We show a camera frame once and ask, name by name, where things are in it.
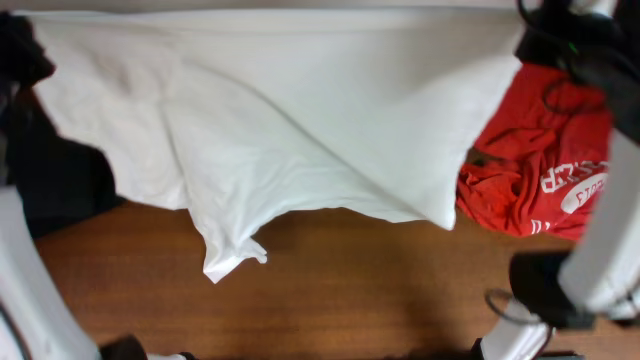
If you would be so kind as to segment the white t-shirt with green print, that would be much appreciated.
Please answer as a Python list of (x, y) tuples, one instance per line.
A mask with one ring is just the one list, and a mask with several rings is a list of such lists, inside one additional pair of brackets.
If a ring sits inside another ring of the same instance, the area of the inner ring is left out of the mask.
[(116, 192), (185, 209), (212, 281), (265, 262), (254, 233), (344, 207), (452, 229), (456, 180), (518, 61), (509, 10), (31, 12), (36, 94), (106, 157)]

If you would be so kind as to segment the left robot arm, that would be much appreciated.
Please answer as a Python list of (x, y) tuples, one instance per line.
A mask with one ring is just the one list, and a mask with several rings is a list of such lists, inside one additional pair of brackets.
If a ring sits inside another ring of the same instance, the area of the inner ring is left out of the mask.
[[(54, 66), (34, 39), (29, 21), (1, 13), (1, 133), (10, 150), (30, 126), (31, 111), (15, 95), (50, 76)], [(185, 360), (192, 354), (147, 353), (129, 335), (97, 346), (62, 300), (34, 245), (19, 189), (1, 187), (1, 342), (3, 359)]]

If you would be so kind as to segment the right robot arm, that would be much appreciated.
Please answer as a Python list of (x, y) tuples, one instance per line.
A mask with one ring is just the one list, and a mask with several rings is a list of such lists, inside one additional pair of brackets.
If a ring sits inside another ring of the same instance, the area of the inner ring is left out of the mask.
[(554, 333), (604, 316), (639, 322), (639, 5), (518, 5), (521, 62), (458, 177), (456, 202), (479, 225), (548, 233), (570, 252), (516, 254), (506, 306), (473, 359), (540, 359)]

